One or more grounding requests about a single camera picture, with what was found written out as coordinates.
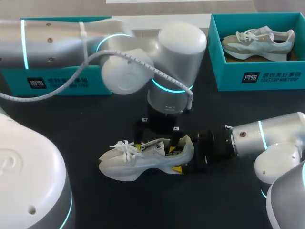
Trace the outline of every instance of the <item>shoe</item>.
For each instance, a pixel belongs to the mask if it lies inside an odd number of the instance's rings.
[[[240,60],[262,56],[270,61],[287,61],[287,55],[295,43],[295,32],[275,32],[268,26],[260,29],[236,32],[222,41],[223,50]]]
[[[133,143],[118,142],[114,149],[100,157],[100,171],[107,177],[120,181],[135,181],[145,170],[158,168],[169,174],[182,174],[172,167],[185,165],[193,157],[194,146],[188,136],[180,139],[178,146],[183,150],[170,156],[165,155],[169,139],[157,139],[143,144],[138,151]]]

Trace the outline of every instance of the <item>cable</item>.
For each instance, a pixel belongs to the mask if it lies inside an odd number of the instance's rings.
[[[81,74],[82,70],[84,68],[86,68],[92,60],[94,60],[95,58],[98,58],[100,56],[103,56],[103,55],[120,56],[120,57],[123,57],[123,58],[125,58],[129,61],[136,62],[136,63],[148,68],[149,70],[153,71],[155,74],[159,75],[160,77],[172,82],[173,84],[177,85],[178,87],[180,87],[181,89],[186,91],[186,93],[189,95],[188,102],[187,102],[187,109],[190,110],[192,108],[192,101],[193,101],[193,98],[194,98],[194,94],[184,84],[182,84],[181,82],[177,81],[176,79],[170,77],[169,75],[159,71],[158,69],[150,66],[149,64],[146,64],[146,63],[144,63],[140,60],[137,60],[136,58],[130,56],[129,54],[126,54],[126,53],[123,53],[123,52],[120,52],[120,51],[113,51],[113,50],[103,50],[103,51],[99,51],[99,52],[89,56],[88,60],[84,61],[79,66],[79,68],[76,70],[76,72],[72,75],[72,77],[65,84],[63,84],[61,87],[57,88],[56,90],[54,90],[54,91],[52,91],[48,94],[44,94],[44,95],[41,95],[41,96],[38,96],[38,97],[33,97],[33,98],[19,98],[19,97],[10,96],[10,95],[7,95],[7,94],[4,94],[4,93],[0,92],[0,98],[7,99],[7,100],[12,100],[12,101],[16,101],[16,102],[34,102],[34,101],[39,101],[39,100],[43,100],[43,99],[48,99],[48,98],[62,92],[67,87],[69,87],[69,85]]]

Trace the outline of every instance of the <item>logo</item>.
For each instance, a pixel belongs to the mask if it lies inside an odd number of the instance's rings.
[[[13,170],[15,158],[12,156],[0,156],[0,176],[6,171]]]
[[[7,176],[15,176],[22,170],[20,155],[9,149],[0,149],[0,180]]]
[[[47,86],[41,77],[39,78],[27,78],[31,89],[46,89]]]
[[[243,76],[242,83],[256,83],[259,77],[259,72],[245,73]]]

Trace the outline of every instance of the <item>white shoelace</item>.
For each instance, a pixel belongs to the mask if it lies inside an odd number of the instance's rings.
[[[246,40],[258,40],[257,37],[265,36],[265,34],[255,36],[253,33],[251,33],[254,30],[255,29],[247,30],[246,32],[236,32],[236,37],[237,37],[238,41],[243,42],[243,41],[246,41]]]
[[[124,152],[124,162],[130,161],[131,159],[134,159],[136,156],[142,156],[142,153],[138,151],[137,147],[133,146],[133,142],[128,143],[128,141],[119,141],[114,146],[111,146],[110,148],[116,148],[117,150]]]

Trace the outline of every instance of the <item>cardboard box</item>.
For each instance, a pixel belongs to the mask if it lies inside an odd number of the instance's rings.
[[[111,17],[25,18],[25,20],[91,22]],[[60,69],[0,69],[13,96],[39,96],[62,86],[78,66]],[[110,95],[105,87],[99,66],[89,66],[77,79],[58,95]]]
[[[274,31],[295,31],[291,61],[226,60],[221,46],[224,37],[266,25]],[[213,14],[208,47],[219,91],[305,88],[305,18],[301,13]]]

